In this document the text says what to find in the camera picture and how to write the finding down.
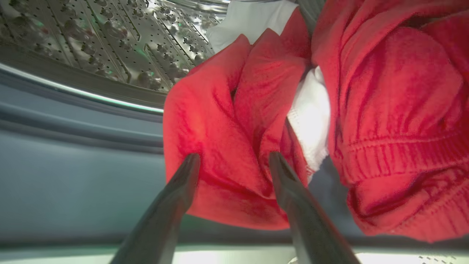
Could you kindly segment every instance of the white cloth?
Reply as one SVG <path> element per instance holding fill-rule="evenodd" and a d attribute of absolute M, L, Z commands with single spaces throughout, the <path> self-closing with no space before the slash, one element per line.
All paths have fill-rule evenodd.
<path fill-rule="evenodd" d="M 218 53 L 244 34 L 254 44 L 267 29 L 281 34 L 297 7 L 287 0 L 270 2 L 231 1 L 227 16 L 218 25 L 207 29 L 207 39 Z"/>
<path fill-rule="evenodd" d="M 244 34 L 253 44 L 267 29 L 281 34 L 298 5 L 287 1 L 232 1 L 222 23 L 207 30 L 207 38 L 215 53 Z M 308 72 L 298 84 L 287 119 L 301 145 L 310 171 L 317 171 L 328 155 L 327 134 L 331 121 L 331 106 L 321 69 Z"/>
<path fill-rule="evenodd" d="M 319 170 L 322 161 L 329 155 L 327 135 L 331 122 L 331 104 L 319 67 L 310 70 L 298 85 L 287 118 L 309 168 Z"/>

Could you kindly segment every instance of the red towel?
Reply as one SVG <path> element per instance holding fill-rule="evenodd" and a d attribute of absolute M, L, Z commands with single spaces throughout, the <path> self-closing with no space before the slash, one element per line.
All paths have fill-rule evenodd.
<path fill-rule="evenodd" d="M 329 0 L 312 61 L 328 147 L 368 235 L 469 233 L 469 1 Z"/>
<path fill-rule="evenodd" d="M 288 228 L 268 156 L 280 151 L 306 185 L 306 161 L 286 116 L 309 47 L 297 9 L 281 36 L 266 30 L 251 47 L 241 35 L 171 89 L 163 118 L 166 178 L 187 154 L 201 155 L 189 214 L 248 228 Z"/>

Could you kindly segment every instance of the red cloth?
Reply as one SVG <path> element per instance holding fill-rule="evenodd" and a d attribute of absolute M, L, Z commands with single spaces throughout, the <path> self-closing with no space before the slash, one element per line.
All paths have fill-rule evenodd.
<path fill-rule="evenodd" d="M 328 148 L 367 235 L 469 233 L 468 8 L 329 0 L 321 13 L 311 47 L 331 101 Z"/>
<path fill-rule="evenodd" d="M 280 151 L 306 185 L 306 161 L 286 116 L 309 44 L 297 9 L 281 36 L 266 30 L 251 47 L 241 35 L 171 89 L 163 117 L 167 180 L 186 155 L 201 155 L 189 214 L 248 228 L 288 228 L 268 155 Z"/>

